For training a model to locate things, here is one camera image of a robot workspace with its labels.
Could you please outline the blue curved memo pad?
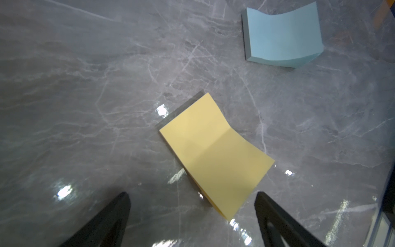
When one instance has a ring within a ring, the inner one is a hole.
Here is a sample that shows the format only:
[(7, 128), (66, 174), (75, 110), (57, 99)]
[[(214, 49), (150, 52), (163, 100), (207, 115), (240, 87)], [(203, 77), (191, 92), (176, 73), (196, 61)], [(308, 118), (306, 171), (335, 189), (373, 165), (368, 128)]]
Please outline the blue curved memo pad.
[(316, 2), (277, 15), (246, 8), (242, 26), (250, 62), (298, 68), (324, 51)]

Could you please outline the small yellow memo pad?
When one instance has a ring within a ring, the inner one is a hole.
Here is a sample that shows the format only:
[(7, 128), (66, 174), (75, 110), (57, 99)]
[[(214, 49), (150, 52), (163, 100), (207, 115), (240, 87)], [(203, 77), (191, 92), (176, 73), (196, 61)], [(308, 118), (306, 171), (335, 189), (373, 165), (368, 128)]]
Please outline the small yellow memo pad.
[(228, 221), (275, 162), (229, 125), (209, 93), (162, 127), (160, 133)]

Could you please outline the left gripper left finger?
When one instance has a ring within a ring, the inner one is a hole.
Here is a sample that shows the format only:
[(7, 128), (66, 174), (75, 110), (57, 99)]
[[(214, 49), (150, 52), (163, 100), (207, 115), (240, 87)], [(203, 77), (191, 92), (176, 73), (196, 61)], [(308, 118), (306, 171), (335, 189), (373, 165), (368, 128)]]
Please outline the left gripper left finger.
[(61, 246), (120, 247), (130, 209), (129, 195), (126, 192), (121, 192)]

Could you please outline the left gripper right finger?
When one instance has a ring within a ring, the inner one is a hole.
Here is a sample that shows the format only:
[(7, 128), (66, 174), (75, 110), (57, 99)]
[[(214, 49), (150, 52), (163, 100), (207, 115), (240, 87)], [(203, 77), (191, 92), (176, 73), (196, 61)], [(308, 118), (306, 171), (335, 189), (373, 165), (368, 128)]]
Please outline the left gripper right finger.
[(254, 203), (262, 239), (266, 247), (324, 247), (265, 192), (257, 193)]

